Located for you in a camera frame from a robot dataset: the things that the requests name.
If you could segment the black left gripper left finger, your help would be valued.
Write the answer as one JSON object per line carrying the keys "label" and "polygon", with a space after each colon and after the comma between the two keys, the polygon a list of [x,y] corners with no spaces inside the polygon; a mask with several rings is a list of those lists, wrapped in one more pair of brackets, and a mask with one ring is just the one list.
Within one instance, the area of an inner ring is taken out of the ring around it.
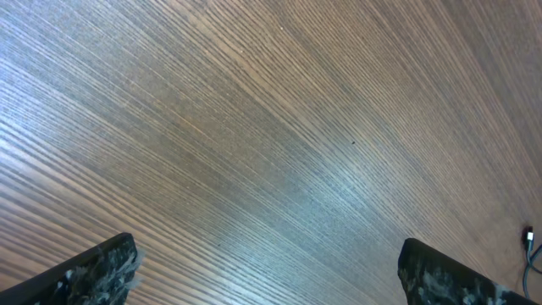
{"label": "black left gripper left finger", "polygon": [[142,251],[120,233],[1,292],[4,305],[123,305],[138,285]]}

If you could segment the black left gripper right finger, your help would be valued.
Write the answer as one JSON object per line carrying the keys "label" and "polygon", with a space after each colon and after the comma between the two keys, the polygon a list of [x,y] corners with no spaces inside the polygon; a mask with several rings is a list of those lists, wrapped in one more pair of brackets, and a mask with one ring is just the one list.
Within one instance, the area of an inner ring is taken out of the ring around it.
{"label": "black left gripper right finger", "polygon": [[408,305],[535,305],[415,238],[404,241],[398,276]]}

